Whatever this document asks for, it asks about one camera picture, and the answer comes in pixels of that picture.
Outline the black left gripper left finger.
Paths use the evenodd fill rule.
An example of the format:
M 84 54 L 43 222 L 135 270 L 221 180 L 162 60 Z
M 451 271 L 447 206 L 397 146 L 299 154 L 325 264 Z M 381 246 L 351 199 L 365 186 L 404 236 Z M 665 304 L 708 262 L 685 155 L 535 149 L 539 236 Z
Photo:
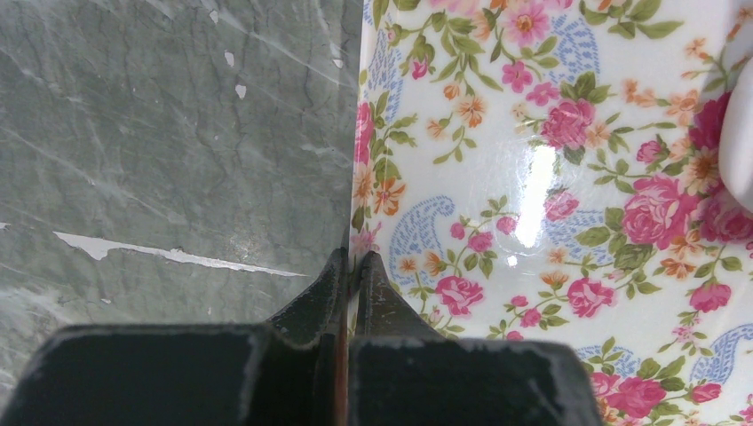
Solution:
M 65 327 L 32 356 L 4 425 L 341 425 L 347 253 L 255 324 Z

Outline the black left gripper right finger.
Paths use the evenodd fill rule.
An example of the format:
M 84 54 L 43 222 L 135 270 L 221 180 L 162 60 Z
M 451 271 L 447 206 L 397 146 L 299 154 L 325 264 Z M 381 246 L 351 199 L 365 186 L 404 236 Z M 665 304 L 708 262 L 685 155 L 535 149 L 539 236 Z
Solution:
M 450 339 L 361 261 L 348 355 L 351 425 L 599 425 L 590 379 L 568 346 Z

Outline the floral print tray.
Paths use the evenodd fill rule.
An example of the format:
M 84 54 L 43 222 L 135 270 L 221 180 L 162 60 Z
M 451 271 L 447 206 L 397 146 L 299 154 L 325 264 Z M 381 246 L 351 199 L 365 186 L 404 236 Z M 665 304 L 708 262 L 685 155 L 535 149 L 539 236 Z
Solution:
M 445 337 L 573 347 L 606 425 L 752 422 L 749 1 L 367 1 L 351 251 Z

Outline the white dough lump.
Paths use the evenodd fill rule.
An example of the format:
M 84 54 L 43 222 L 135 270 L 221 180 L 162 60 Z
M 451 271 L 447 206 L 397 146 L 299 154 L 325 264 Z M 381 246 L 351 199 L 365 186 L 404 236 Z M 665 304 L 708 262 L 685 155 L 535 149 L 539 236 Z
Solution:
M 720 134 L 719 171 L 732 197 L 752 211 L 752 68 L 741 72 Z

